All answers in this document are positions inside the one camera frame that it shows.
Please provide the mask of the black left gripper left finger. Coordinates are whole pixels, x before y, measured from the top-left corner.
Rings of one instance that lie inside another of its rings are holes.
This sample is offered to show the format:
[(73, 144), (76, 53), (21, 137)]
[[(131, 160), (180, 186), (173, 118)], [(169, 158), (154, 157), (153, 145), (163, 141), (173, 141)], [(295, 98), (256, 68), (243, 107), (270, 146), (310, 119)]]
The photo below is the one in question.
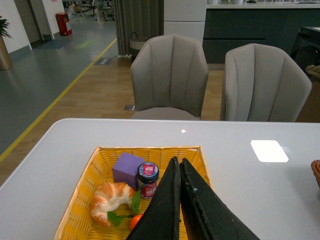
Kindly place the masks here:
[(178, 240), (180, 237), (181, 173), (172, 157), (147, 209), (128, 240)]

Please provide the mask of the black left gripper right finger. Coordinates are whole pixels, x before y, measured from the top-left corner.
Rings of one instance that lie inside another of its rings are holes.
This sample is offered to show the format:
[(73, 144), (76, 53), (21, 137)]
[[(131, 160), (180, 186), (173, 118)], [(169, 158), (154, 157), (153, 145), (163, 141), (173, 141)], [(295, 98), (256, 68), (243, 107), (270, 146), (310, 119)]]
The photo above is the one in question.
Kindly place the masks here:
[(186, 158), (179, 165), (180, 203), (189, 240), (257, 240)]

